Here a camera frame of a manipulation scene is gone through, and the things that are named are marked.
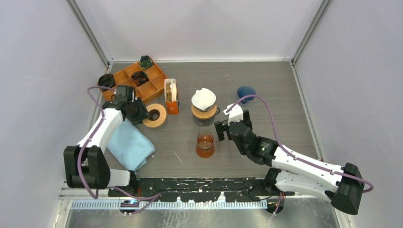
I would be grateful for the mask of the blue glass dripper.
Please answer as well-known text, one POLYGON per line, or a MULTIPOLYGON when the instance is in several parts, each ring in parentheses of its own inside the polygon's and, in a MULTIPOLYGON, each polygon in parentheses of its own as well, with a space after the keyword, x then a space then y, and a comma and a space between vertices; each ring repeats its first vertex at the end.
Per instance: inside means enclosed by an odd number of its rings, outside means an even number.
MULTIPOLYGON (((248 86, 248 85, 240 86, 238 88, 238 90, 237 90, 237 96, 239 98, 242 98, 242 97, 247 96, 247 95, 256 95, 256 90, 253 87, 248 86)), ((253 99, 254 99, 254 97, 247 97, 247 98, 243 99, 241 101, 241 103, 246 104, 247 102, 249 102, 249 101, 251 101, 253 99)))

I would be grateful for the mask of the dark patterned cup in tray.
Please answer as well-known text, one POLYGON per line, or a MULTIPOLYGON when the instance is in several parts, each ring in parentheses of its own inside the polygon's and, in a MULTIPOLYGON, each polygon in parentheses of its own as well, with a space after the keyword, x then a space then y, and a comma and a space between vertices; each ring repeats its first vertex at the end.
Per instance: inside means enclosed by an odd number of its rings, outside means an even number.
POLYGON ((154 62, 148 55, 142 55, 138 64, 142 70, 146 70, 152 67, 154 62))

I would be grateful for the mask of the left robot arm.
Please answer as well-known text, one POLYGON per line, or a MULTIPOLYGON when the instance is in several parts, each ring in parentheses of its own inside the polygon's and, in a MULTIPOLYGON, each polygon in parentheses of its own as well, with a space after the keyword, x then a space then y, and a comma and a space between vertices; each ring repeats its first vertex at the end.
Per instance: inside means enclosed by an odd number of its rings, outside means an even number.
POLYGON ((119 85, 110 91, 114 94, 112 101, 96 102, 100 115, 86 136, 63 152, 66 182, 70 188, 87 190, 120 187, 125 195, 133 196, 139 189, 135 172, 111 169, 104 153, 112 135, 125 120, 137 125, 149 112, 132 86, 119 85))

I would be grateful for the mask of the light blue cloth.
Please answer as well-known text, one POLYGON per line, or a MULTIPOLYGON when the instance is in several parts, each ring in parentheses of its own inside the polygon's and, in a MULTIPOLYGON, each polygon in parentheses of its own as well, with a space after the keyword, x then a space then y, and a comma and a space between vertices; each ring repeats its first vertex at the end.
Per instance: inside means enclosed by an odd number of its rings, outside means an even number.
POLYGON ((137 171, 144 166, 147 158, 156 150, 154 144, 128 120, 115 130, 107 149, 130 171, 137 171))

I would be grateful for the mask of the white paper coffee filter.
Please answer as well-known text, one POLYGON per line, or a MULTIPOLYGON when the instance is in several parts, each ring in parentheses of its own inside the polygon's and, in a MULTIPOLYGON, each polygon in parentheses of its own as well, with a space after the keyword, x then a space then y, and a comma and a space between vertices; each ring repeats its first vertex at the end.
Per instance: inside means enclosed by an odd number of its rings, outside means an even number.
POLYGON ((216 105, 216 95, 210 89, 196 90, 191 98, 192 105, 201 112, 207 112, 216 105))

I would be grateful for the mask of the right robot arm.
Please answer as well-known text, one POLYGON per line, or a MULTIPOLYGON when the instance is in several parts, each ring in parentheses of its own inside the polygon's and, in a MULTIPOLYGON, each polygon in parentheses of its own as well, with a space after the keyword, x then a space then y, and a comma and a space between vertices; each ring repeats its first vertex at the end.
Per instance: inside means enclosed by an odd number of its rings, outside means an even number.
POLYGON ((264 189, 269 195, 298 192, 323 199, 346 214, 357 215, 364 193, 359 168, 329 164, 295 152, 252 131, 248 110, 236 122, 214 123, 219 141, 232 140, 241 155, 258 165, 269 166, 264 189))

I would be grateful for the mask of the clear glass mug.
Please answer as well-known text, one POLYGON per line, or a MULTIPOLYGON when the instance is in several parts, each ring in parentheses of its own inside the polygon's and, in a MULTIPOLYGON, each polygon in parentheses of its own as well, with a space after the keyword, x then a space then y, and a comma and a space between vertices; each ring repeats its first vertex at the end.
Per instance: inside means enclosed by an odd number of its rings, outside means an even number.
POLYGON ((208 118, 208 119, 201 119, 201 118, 199 118, 199 117, 193 115, 193 120, 194 120, 198 125, 208 126, 208 125, 210 125, 211 123, 214 122, 215 116, 218 115, 218 114, 220 113, 220 111, 221 111, 220 108, 217 107, 217 109, 216 109, 216 111, 215 111, 215 114, 214 114, 212 117, 210 117, 210 118, 208 118))

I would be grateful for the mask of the amber glass carafe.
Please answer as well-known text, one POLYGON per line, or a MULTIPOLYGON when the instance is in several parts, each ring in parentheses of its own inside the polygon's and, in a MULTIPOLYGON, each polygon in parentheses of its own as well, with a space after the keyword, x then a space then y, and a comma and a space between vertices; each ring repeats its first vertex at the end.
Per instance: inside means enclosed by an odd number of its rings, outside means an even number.
POLYGON ((208 131, 200 131, 197 135, 196 153, 202 158, 210 158, 215 151, 214 137, 208 131))

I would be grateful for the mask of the black cup in tray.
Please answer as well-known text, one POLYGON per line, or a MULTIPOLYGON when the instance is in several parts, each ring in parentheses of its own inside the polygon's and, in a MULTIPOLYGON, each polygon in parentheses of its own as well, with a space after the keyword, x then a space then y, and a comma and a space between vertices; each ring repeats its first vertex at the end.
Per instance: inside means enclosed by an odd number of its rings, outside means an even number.
POLYGON ((137 87, 149 81, 147 74, 144 71, 136 71, 131 75, 133 84, 137 87))

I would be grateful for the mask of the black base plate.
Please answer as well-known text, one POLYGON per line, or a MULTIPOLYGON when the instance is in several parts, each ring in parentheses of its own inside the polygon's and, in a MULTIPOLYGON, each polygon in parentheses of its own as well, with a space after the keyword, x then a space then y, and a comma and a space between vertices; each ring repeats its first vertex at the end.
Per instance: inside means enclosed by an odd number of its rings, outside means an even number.
POLYGON ((145 198, 122 203, 124 212, 146 209, 265 209, 274 211, 279 193, 253 177, 237 178, 139 178, 134 187, 108 191, 109 197, 129 194, 145 198))

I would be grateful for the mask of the black cup beside tray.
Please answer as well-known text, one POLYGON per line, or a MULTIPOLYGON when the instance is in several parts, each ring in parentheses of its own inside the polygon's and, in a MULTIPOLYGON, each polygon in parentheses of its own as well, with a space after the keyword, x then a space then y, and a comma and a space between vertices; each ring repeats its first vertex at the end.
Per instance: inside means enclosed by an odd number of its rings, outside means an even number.
POLYGON ((102 75, 97 83, 98 86, 113 88, 116 86, 114 75, 111 73, 102 75))

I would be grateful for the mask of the orange wooden compartment tray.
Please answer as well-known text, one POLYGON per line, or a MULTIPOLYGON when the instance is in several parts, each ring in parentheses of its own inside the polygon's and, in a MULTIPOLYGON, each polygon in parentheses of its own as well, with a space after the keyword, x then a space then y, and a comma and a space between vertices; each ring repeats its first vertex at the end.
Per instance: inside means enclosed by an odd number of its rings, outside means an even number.
POLYGON ((156 63, 147 64, 142 68, 140 62, 136 62, 114 74, 105 74, 98 80, 98 86, 116 89, 117 86, 131 86, 135 89, 135 95, 150 103, 163 95, 166 74, 156 63))

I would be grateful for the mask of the orange coffee filter box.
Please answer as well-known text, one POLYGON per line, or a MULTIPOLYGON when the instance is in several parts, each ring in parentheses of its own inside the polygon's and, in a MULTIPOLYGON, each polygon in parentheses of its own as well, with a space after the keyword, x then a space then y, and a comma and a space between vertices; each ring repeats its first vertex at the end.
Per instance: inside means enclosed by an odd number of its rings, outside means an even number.
POLYGON ((170 115, 179 114, 179 107, 180 107, 179 92, 178 92, 178 99, 176 102, 169 103, 165 100, 165 104, 167 107, 168 114, 170 114, 170 115))

